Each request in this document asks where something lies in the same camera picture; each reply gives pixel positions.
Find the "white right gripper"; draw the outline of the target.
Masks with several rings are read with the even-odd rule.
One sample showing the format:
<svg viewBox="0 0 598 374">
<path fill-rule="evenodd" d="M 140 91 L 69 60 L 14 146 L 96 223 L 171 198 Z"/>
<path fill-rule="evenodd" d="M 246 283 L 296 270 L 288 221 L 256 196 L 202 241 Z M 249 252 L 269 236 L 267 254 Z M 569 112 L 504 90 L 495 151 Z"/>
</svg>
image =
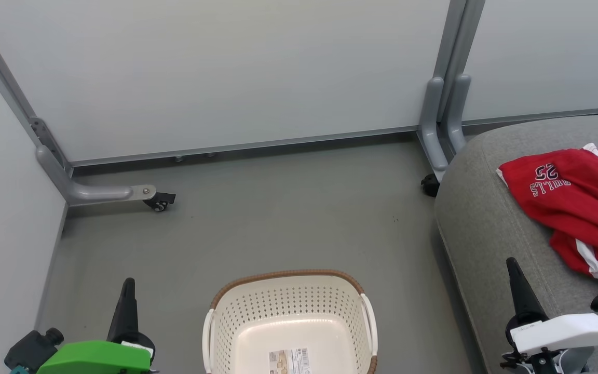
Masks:
<svg viewBox="0 0 598 374">
<path fill-rule="evenodd" d="M 598 346 L 598 314 L 572 313 L 549 318 L 516 258 L 506 259 L 515 317 L 506 339 L 515 359 L 542 351 L 554 352 Z"/>
</svg>

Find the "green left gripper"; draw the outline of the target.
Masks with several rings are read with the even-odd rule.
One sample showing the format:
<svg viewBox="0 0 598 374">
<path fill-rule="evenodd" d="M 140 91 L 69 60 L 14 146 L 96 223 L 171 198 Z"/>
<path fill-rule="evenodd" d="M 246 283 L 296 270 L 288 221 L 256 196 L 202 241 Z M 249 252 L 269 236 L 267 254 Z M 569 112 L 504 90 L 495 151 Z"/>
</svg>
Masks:
<svg viewBox="0 0 598 374">
<path fill-rule="evenodd" d="M 68 343 L 38 373 L 150 373 L 154 348 L 139 345 L 135 279 L 126 278 L 107 332 L 107 341 Z"/>
</svg>

